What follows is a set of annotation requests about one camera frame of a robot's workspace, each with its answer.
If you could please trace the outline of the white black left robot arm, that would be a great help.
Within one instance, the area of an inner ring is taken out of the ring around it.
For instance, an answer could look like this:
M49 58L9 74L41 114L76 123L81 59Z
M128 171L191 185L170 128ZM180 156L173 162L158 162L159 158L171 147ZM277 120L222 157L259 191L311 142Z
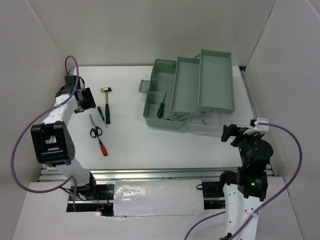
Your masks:
M68 123L73 113L95 109L96 103L90 88L75 75L64 77L65 85L55 95L55 109L40 124L31 127L35 155L39 163L53 168L66 178L76 180L76 194L86 200L97 197L99 187L91 172L84 169L76 159L76 149L68 131Z

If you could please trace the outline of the red handled screwdriver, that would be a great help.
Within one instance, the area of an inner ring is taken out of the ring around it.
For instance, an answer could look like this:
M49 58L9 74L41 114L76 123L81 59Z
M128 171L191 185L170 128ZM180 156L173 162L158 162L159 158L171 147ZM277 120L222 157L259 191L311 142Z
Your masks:
M108 151L106 149L106 147L104 146L103 142L100 140L99 137L98 138L98 142L99 142L99 145L100 145L100 149L101 149L101 152L103 154L103 156L107 156L108 155Z

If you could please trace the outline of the large green handled screwdriver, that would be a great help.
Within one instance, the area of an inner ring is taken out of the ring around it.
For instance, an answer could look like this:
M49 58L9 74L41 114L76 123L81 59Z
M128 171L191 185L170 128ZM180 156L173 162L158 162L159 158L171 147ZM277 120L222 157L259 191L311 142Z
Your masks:
M160 119L161 119L161 118L163 117L163 115L164 115L166 95L167 95L167 91L165 92L164 97L163 97L163 100L162 100L162 102L160 103L159 108L158 108L158 110L157 110L157 117L160 118Z

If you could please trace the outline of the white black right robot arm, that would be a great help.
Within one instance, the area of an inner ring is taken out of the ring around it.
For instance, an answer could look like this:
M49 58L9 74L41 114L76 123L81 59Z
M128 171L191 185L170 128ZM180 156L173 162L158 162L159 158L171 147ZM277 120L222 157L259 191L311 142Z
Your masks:
M224 125L221 141L234 137L231 146L238 148L242 165L237 171L225 170L219 177L218 191L225 198L225 240L253 240L258 214L254 210L264 203L268 180L265 172L274 153L262 139L263 134L235 124Z

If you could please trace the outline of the black handled scissors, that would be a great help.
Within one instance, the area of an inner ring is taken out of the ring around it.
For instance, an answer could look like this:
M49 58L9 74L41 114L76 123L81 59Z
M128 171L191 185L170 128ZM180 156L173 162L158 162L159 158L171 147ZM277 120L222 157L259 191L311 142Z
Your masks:
M90 136L92 138L98 138L99 136L102 135L103 131L100 127L96 126L94 120L93 120L93 117L91 114L89 114L89 118L90 118L90 122L91 122L91 125L92 125L92 128L90 129Z

